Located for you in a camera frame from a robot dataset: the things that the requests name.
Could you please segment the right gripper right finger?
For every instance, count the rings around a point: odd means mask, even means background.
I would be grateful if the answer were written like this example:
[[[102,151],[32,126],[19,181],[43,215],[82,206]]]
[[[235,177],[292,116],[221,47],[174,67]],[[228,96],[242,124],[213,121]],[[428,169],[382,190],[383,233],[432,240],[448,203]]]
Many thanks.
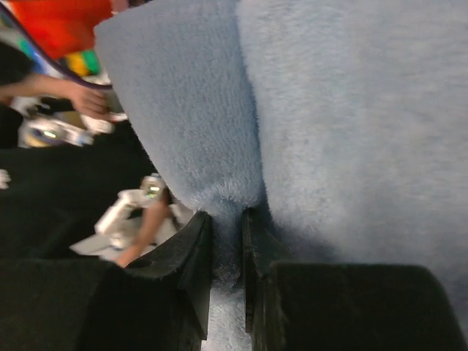
[[[242,218],[253,350],[465,350],[442,285],[417,265],[296,260],[258,211]]]

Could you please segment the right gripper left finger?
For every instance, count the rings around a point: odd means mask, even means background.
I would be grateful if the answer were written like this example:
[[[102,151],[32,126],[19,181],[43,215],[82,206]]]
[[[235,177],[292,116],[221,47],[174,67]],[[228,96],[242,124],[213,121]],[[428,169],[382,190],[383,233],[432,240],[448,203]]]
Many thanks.
[[[126,268],[1,261],[3,350],[198,350],[208,335],[211,218],[197,212]]]

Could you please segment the light blue towel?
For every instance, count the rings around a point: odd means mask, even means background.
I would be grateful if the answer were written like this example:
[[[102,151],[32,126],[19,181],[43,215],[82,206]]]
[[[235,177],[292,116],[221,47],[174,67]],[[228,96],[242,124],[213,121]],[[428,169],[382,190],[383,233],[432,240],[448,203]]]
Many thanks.
[[[214,221],[204,350],[247,350],[238,229],[321,263],[409,263],[467,328],[467,3],[151,1],[100,59],[173,194]]]

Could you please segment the operator hand in background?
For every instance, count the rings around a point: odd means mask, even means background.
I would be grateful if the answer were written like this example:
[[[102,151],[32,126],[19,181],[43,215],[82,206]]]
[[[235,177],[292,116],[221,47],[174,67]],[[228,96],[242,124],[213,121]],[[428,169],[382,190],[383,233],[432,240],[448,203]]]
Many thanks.
[[[147,207],[143,212],[142,223],[135,245],[146,248],[152,243],[166,218],[172,216],[169,205],[164,200],[158,200]]]

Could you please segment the second operator hand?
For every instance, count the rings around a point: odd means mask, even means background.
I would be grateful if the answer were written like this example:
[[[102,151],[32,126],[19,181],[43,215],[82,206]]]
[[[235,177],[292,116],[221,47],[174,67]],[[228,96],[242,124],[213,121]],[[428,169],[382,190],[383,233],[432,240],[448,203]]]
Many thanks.
[[[108,105],[104,94],[77,83],[69,83],[67,88],[69,99],[77,112],[95,119],[108,120]]]

